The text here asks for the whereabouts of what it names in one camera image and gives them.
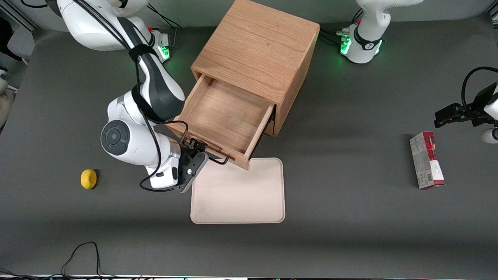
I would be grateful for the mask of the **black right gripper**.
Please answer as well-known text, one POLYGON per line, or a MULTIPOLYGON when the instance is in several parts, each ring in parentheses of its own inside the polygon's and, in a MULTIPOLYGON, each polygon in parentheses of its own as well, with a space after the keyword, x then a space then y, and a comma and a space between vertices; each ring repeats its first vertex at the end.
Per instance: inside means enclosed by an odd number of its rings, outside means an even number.
POLYGON ((180 145, 180 159, 178 167, 178 182, 191 183, 203 168, 203 161, 209 160, 206 153, 207 144, 194 138, 186 140, 180 145))

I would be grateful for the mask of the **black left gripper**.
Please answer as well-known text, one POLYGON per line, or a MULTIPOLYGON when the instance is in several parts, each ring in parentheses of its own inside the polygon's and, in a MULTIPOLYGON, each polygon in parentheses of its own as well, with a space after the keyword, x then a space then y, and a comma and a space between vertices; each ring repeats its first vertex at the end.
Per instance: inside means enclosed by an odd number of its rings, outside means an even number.
POLYGON ((439 129, 450 123, 461 123, 471 120, 472 126, 497 123, 497 83, 489 85, 478 92, 469 108, 473 117, 466 116, 465 108, 459 103, 452 103, 435 113, 435 128, 439 129))

